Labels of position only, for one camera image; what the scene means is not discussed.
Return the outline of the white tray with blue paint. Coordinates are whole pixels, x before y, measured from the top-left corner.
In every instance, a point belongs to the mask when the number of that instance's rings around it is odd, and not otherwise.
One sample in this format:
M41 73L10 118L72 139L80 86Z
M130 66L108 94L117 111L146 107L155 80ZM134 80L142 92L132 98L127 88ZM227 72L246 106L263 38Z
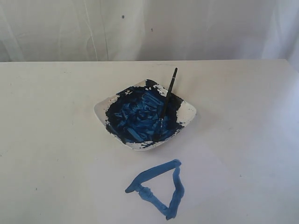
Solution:
M193 105L172 94L160 139L153 141L167 92L157 82L145 79L97 103L94 112L106 130L124 145L136 151L150 150L177 135L196 116Z

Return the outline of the white backdrop cloth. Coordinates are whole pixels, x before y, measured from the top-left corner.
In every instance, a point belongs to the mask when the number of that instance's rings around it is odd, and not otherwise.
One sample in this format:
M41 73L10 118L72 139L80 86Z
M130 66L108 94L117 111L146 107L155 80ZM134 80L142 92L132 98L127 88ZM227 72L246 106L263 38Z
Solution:
M299 61L296 0L3 0L0 59Z

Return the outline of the black paintbrush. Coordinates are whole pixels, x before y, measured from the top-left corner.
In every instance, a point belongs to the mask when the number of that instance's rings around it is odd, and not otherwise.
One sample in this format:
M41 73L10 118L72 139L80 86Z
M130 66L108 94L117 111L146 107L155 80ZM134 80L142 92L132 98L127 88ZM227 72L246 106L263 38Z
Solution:
M154 133L153 133L153 137L152 137L153 142L158 142L160 140L161 130L162 130L162 127L163 127L163 120L164 120L164 117L165 117L165 114L166 114L166 109L167 109L168 102L169 102L170 97L171 97L171 92L172 92L172 88L174 86L174 82L175 82L175 79L176 79L177 72L178 72L178 68L175 68L174 73L172 75L172 79L171 79L169 88L168 88L168 91L167 91L167 95L166 95L166 98L165 98L165 101L164 101L164 104L163 104L163 108L162 108L161 114L159 116L159 120L158 120L156 129L154 130Z

